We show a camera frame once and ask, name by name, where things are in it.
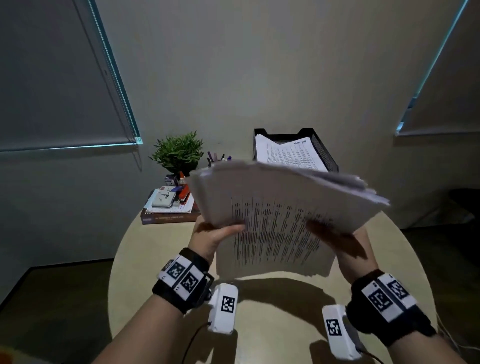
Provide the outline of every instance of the left hand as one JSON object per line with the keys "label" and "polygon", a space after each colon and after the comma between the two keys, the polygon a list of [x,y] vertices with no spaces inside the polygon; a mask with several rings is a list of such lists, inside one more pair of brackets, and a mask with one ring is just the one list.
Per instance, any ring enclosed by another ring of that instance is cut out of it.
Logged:
{"label": "left hand", "polygon": [[225,238],[245,230],[245,225],[231,225],[215,229],[205,222],[202,215],[197,218],[188,247],[212,264],[215,252]]}

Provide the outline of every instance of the beige tabletop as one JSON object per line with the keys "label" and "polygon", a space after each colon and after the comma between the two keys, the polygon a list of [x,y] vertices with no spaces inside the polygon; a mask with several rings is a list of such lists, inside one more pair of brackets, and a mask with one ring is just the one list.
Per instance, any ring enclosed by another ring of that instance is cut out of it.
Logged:
{"label": "beige tabletop", "polygon": [[[194,223],[142,225],[137,216],[128,228],[113,262],[108,288],[108,317],[116,336],[152,294],[156,276],[165,263],[188,244]],[[420,308],[437,327],[432,290],[423,267],[396,225],[380,213],[367,223],[380,268],[392,273],[415,296]],[[215,262],[210,274],[216,276]],[[235,283],[239,304],[231,336],[208,332],[195,339],[186,363],[291,364],[337,363],[325,341],[322,307],[347,304],[350,286],[335,260],[328,277],[304,277],[273,272]],[[204,305],[184,319],[174,349],[180,363],[195,330],[208,319]],[[388,351],[372,335],[360,334],[368,351],[391,363]]]}

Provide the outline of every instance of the forearm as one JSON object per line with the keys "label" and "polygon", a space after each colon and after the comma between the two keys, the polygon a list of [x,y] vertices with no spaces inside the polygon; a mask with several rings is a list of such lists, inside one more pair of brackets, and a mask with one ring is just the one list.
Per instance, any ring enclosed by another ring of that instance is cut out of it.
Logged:
{"label": "forearm", "polygon": [[397,340],[388,351],[395,364],[466,364],[438,335],[428,338],[412,332]]}
{"label": "forearm", "polygon": [[182,318],[177,308],[152,295],[94,364],[166,363]]}

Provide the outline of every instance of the potted plant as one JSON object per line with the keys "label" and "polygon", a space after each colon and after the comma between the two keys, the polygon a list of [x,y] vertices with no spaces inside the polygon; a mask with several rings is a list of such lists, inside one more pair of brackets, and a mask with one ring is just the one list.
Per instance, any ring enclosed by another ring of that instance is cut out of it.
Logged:
{"label": "potted plant", "polygon": [[175,137],[167,136],[164,140],[157,140],[156,151],[150,159],[177,177],[180,177],[180,172],[188,177],[204,155],[203,145],[204,141],[197,139],[197,132]]}

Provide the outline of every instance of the wall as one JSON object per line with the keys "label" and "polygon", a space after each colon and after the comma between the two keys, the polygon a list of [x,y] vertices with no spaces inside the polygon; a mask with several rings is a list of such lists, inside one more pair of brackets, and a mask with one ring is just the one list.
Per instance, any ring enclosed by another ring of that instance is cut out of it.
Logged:
{"label": "wall", "polygon": [[313,127],[342,171],[411,224],[480,181],[478,143],[392,137],[461,2],[97,0],[145,145],[2,157],[2,244],[30,265],[114,256],[165,174],[151,145],[190,130],[206,150],[251,158],[254,127]]}

